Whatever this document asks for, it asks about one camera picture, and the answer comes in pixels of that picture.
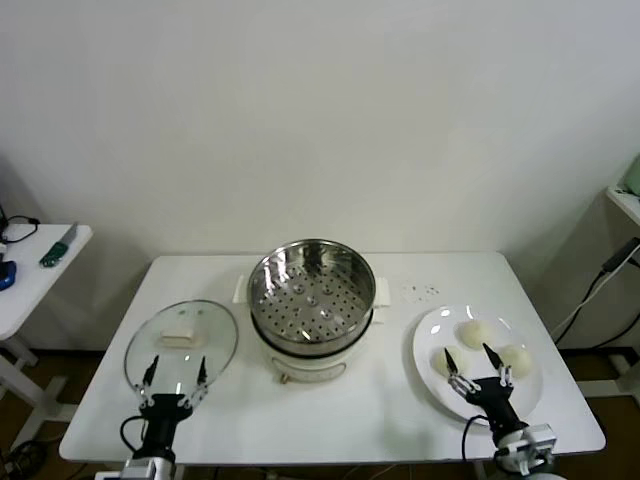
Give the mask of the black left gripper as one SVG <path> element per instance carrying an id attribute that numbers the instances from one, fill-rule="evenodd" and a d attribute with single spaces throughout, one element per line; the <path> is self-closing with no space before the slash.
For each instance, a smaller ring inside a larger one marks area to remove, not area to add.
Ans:
<path id="1" fill-rule="evenodd" d="M 173 442 L 180 422 L 193 414 L 193 406 L 198 406 L 208 394 L 208 373 L 206 357 L 202 356 L 196 376 L 196 386 L 186 399 L 184 394 L 154 394 L 150 389 L 159 363 L 156 354 L 145 369 L 142 381 L 134 385 L 140 413 L 147 422 L 142 445 L 134 453 L 134 458 L 175 458 Z"/>

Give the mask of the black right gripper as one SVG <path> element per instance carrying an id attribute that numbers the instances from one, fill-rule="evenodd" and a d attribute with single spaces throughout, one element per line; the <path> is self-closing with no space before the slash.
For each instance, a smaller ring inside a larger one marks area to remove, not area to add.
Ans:
<path id="1" fill-rule="evenodd" d="M 507 366 L 487 343 L 482 346 L 497 375 L 476 379 L 474 383 L 480 386 L 480 390 L 476 390 L 475 384 L 459 372 L 452 355 L 445 348 L 448 384 L 458 395 L 467 396 L 469 404 L 485 412 L 492 438 L 501 440 L 508 434 L 524 429 L 528 424 L 518 417 L 510 403 L 513 392 L 512 367 Z"/>

